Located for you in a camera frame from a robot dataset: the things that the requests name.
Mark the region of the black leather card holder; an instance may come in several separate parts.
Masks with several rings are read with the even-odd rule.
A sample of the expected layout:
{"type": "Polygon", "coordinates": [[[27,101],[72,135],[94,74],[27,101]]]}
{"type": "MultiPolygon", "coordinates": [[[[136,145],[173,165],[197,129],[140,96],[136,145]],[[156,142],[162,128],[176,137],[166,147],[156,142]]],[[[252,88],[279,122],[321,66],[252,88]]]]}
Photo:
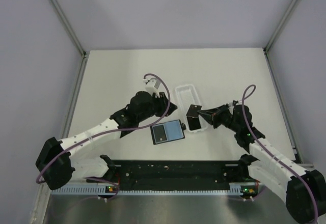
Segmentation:
{"type": "Polygon", "coordinates": [[[185,125],[180,120],[173,120],[173,121],[155,124],[150,127],[152,141],[153,141],[154,145],[159,145],[159,144],[155,144],[154,135],[152,132],[152,127],[157,126],[157,125],[164,125],[166,136],[167,136],[167,140],[165,142],[162,142],[159,144],[185,139],[185,134],[184,134],[184,126],[185,125]]]}

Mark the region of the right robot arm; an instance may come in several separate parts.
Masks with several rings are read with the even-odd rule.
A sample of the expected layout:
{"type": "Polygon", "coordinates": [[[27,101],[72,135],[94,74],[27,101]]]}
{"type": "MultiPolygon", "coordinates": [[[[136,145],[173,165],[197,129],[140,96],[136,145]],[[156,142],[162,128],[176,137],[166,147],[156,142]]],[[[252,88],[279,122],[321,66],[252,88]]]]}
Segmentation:
{"type": "Polygon", "coordinates": [[[244,181],[255,179],[277,195],[291,217],[298,223],[316,221],[325,214],[325,178],[318,170],[309,171],[280,153],[253,126],[252,114],[246,105],[231,110],[225,104],[199,110],[213,128],[224,126],[235,133],[237,144],[246,153],[241,156],[237,169],[244,181]]]}

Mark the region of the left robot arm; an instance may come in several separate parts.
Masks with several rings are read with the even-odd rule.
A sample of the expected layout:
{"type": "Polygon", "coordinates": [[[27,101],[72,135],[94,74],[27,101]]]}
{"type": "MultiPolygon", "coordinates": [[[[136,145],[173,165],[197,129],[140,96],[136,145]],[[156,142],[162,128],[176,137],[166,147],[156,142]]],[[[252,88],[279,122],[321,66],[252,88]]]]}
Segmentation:
{"type": "Polygon", "coordinates": [[[95,177],[106,182],[113,180],[116,170],[108,164],[107,156],[86,160],[79,160],[78,157],[89,152],[93,146],[121,139],[140,130],[140,123],[153,116],[160,120],[168,117],[177,108],[164,92],[150,94],[140,91],[129,104],[99,125],[68,138],[49,138],[36,160],[36,168],[40,172],[36,182],[46,183],[49,189],[56,190],[71,180],[82,178],[95,177]]]}

